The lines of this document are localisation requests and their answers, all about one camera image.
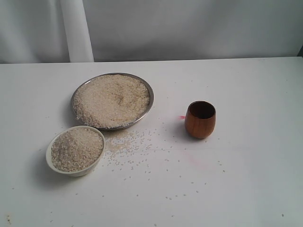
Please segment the white ceramic rice bowl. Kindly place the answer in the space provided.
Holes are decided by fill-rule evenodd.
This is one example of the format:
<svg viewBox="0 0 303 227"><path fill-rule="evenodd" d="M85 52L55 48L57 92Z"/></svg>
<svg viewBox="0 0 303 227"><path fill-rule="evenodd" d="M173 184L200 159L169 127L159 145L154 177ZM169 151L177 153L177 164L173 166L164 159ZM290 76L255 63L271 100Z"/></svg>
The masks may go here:
<svg viewBox="0 0 303 227"><path fill-rule="evenodd" d="M89 126L75 126L59 133L48 145L45 159L57 173L79 177L90 173L105 149L103 134Z"/></svg>

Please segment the white backdrop curtain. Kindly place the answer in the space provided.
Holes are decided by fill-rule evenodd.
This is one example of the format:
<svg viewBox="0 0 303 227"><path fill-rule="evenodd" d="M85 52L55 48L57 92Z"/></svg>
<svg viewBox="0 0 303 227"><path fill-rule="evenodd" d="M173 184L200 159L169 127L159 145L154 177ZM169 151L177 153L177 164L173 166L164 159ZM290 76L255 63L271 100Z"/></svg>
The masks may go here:
<svg viewBox="0 0 303 227"><path fill-rule="evenodd" d="M1 63L296 56L300 0L3 0Z"/></svg>

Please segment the round steel rice plate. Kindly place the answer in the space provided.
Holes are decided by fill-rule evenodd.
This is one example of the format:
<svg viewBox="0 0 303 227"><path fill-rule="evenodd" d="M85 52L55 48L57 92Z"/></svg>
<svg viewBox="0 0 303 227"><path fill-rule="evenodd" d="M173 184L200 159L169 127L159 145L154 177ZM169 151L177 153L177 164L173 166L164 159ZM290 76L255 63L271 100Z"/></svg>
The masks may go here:
<svg viewBox="0 0 303 227"><path fill-rule="evenodd" d="M142 78L106 73L81 84L71 97L77 121L103 131L129 128L151 109L154 93Z"/></svg>

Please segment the brown wooden cup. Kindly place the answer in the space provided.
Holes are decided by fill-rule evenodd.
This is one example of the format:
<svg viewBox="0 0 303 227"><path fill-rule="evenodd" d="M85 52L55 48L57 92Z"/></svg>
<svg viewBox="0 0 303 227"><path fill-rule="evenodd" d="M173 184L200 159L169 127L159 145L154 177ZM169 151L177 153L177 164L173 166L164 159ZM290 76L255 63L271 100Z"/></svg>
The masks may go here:
<svg viewBox="0 0 303 227"><path fill-rule="evenodd" d="M206 101L195 101L188 106L185 116L185 129L196 139L205 139L215 128L216 109Z"/></svg>

